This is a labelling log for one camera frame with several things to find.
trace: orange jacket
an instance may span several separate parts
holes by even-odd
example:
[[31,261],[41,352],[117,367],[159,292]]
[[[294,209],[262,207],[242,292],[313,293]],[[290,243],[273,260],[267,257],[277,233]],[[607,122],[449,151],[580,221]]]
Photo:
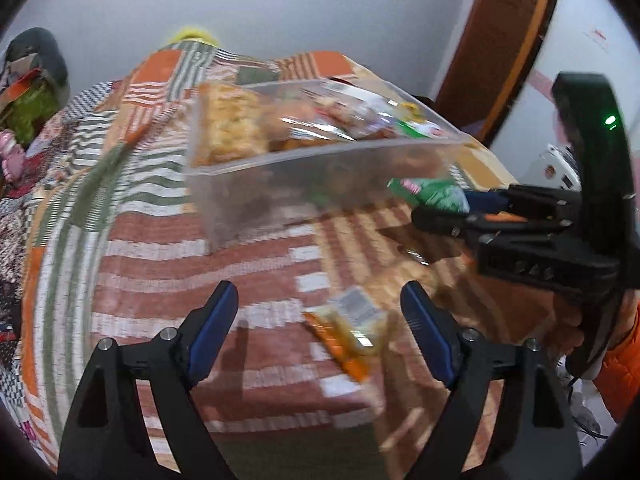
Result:
[[622,420],[640,390],[640,313],[628,336],[607,351],[594,383],[616,422]]

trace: bed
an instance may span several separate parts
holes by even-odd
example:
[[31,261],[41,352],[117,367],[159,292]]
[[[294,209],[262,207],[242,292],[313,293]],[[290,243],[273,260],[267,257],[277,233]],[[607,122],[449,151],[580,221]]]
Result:
[[[0,230],[14,242],[13,289],[6,292],[22,307],[20,346],[0,367],[0,387],[52,468],[96,342],[139,342],[177,326],[222,279],[238,286],[241,308],[212,373],[192,393],[240,479],[262,478],[265,470],[291,479],[395,479],[411,467],[447,391],[407,327],[396,330],[372,384],[362,387],[302,323],[303,308],[371,276],[399,290],[398,246],[430,261],[420,280],[436,304],[489,338],[519,342],[552,323],[548,293],[477,276],[451,240],[412,228],[400,202],[209,251],[184,181],[185,102],[194,85],[321,77],[402,100],[337,52],[262,61],[184,41],[152,54],[127,78],[76,96],[30,147],[40,157],[33,189],[0,202]],[[477,189],[513,182],[471,137],[451,171]],[[148,384],[138,388],[156,456],[175,468]],[[466,467],[484,457],[500,388],[491,386]]]

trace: plastic storage box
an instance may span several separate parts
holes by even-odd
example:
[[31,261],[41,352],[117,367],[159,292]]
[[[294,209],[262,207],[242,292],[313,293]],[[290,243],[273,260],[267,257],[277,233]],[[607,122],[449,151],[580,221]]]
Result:
[[[311,83],[317,82],[275,82],[250,88],[274,95]],[[404,92],[390,89],[408,99]],[[382,202],[392,197],[386,184],[394,177],[447,176],[466,136],[430,108],[409,98],[428,120],[445,131],[447,138],[340,142],[194,168],[200,135],[196,100],[186,179],[211,249],[328,212]]]

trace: yellow object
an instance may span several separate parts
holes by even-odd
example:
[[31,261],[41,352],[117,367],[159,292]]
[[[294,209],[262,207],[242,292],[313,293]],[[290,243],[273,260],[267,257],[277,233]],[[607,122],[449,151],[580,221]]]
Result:
[[193,40],[211,46],[218,46],[220,43],[210,32],[197,27],[183,27],[173,36],[167,44],[178,43],[179,41]]
[[400,103],[400,107],[404,108],[404,110],[409,114],[410,120],[415,121],[416,123],[424,122],[424,115],[416,103]]

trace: wooden door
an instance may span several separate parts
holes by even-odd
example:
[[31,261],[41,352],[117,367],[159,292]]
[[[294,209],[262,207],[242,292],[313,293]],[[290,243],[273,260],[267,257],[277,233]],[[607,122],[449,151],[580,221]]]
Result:
[[459,128],[485,120],[518,57],[538,0],[476,0],[436,110]]

